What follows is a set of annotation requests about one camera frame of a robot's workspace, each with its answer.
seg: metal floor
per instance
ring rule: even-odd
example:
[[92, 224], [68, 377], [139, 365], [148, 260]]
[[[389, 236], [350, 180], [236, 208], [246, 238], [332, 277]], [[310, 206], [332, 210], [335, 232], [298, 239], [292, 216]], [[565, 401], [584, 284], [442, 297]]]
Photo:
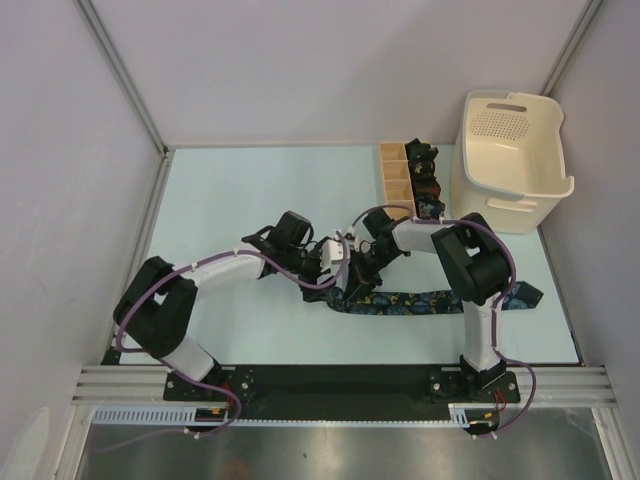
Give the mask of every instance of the metal floor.
[[237, 427], [93, 450], [154, 428], [93, 426], [77, 480], [612, 478], [589, 409], [531, 411], [497, 441], [458, 429]]

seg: wooden organizer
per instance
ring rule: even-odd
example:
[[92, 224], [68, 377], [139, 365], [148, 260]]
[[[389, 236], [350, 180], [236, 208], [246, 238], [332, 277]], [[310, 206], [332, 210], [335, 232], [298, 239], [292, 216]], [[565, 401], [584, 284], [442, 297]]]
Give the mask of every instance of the wooden organizer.
[[[380, 157], [384, 203], [406, 206], [415, 214], [409, 162], [404, 143], [380, 143], [378, 144], [378, 156]], [[387, 213], [393, 219], [407, 215], [406, 210], [399, 208], [388, 208]]]

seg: laundry basket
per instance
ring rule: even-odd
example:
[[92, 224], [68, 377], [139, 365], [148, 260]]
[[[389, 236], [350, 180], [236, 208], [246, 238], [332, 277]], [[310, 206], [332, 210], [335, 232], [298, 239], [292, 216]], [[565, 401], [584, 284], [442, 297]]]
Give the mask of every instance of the laundry basket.
[[454, 217], [478, 212], [498, 232], [534, 230], [573, 192], [560, 143], [563, 119], [547, 97], [469, 93], [451, 166]]

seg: white plastic basket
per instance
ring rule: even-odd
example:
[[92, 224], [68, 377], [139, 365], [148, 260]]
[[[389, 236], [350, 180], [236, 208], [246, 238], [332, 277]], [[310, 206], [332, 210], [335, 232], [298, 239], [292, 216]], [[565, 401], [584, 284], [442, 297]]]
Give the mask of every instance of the white plastic basket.
[[480, 213], [492, 229], [529, 233], [564, 197], [560, 143], [564, 114], [555, 100], [475, 90], [467, 95], [451, 166], [455, 218]]

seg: basket hole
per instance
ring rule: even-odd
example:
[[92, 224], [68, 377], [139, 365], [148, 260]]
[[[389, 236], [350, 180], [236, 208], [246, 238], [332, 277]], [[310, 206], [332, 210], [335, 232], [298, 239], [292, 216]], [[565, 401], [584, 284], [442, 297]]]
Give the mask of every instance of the basket hole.
[[527, 107], [520, 105], [509, 105], [508, 103], [490, 103], [487, 108], [497, 108], [498, 110], [511, 110], [512, 112], [526, 112]]

